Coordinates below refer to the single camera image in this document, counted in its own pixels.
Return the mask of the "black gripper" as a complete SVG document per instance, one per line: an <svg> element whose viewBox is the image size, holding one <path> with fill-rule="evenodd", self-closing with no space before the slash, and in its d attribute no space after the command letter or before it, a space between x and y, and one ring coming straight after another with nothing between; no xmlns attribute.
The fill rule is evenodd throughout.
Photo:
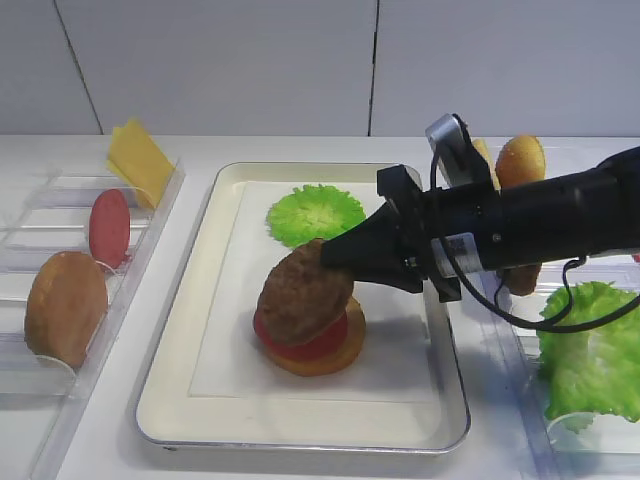
<svg viewBox="0 0 640 480"><path fill-rule="evenodd" d="M408 293L429 280L442 302L461 298L465 275L501 268L500 195L489 179L422 190L398 165L377 173L377 193L382 206L323 243L323 266Z"/></svg>

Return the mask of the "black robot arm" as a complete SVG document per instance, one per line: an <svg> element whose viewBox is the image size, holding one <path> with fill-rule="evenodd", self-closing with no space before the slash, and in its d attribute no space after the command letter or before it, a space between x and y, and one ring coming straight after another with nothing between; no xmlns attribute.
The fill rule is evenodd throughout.
<svg viewBox="0 0 640 480"><path fill-rule="evenodd" d="M639 150L584 172L496 191L487 174L449 189L423 191L404 165L377 173L384 204L325 242L321 263L355 280L420 293L429 280L442 302L461 298L440 243L465 273L639 249Z"/></svg>

